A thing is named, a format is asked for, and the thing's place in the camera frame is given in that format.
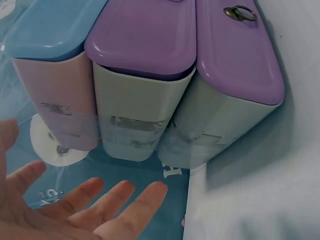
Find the purple lid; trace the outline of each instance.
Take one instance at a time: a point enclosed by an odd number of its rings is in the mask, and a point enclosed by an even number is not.
[[[175,75],[196,61],[195,0],[109,0],[85,52],[108,68]]]
[[[216,90],[266,105],[280,104],[285,86],[253,0],[196,0],[197,70]],[[236,21],[224,8],[243,5],[257,21]]]

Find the metal ring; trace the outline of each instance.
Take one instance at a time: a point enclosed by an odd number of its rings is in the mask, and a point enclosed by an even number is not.
[[[247,12],[249,12],[252,16],[248,16],[246,14],[243,14],[241,11],[239,11],[238,9],[243,9],[243,10],[246,10]],[[232,10],[234,11],[234,13],[237,15],[237,17],[239,18],[240,21],[243,21],[243,20],[248,20],[248,21],[251,21],[251,22],[254,22],[254,21],[257,21],[257,14],[251,10],[250,8],[246,7],[246,6],[243,6],[243,5],[237,5],[237,6],[234,6],[232,8]]]

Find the ring pull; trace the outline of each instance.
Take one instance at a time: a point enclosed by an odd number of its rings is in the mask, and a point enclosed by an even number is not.
[[[240,9],[247,11],[250,15],[243,13],[242,11],[240,11]],[[227,15],[229,18],[232,18],[233,20],[240,21],[240,22],[244,20],[255,22],[258,19],[257,14],[253,10],[242,5],[237,5],[234,7],[226,7],[223,9],[223,11],[225,15]]]

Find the finger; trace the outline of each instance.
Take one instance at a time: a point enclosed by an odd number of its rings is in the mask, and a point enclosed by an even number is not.
[[[19,127],[15,119],[0,121],[0,140],[5,151],[15,144],[18,135]]]
[[[100,178],[91,178],[69,192],[60,201],[39,208],[37,211],[54,220],[66,220],[69,216],[84,209],[103,188],[104,182]]]
[[[6,151],[12,147],[18,135],[16,120],[0,121],[0,188],[3,188],[7,175]]]
[[[6,177],[6,182],[24,195],[31,185],[41,177],[47,167],[42,161],[31,162]]]
[[[98,226],[113,219],[122,206],[130,199],[135,186],[129,181],[122,181],[103,195],[89,209],[78,212],[68,221],[76,228],[92,232]]]
[[[135,240],[163,203],[168,188],[161,182],[150,184],[117,218],[99,226],[93,233],[103,240]]]

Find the white container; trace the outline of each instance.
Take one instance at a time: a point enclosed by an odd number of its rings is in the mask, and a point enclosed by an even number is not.
[[[93,72],[105,151],[118,159],[149,158],[195,69],[177,81],[124,75],[96,63]]]
[[[188,169],[206,163],[283,102],[276,56],[249,3],[254,21],[228,17],[224,10],[235,11],[230,1],[197,1],[198,72],[160,143],[162,163]]]
[[[143,161],[152,155],[195,72],[196,47],[195,0],[108,2],[85,52],[110,156]]]

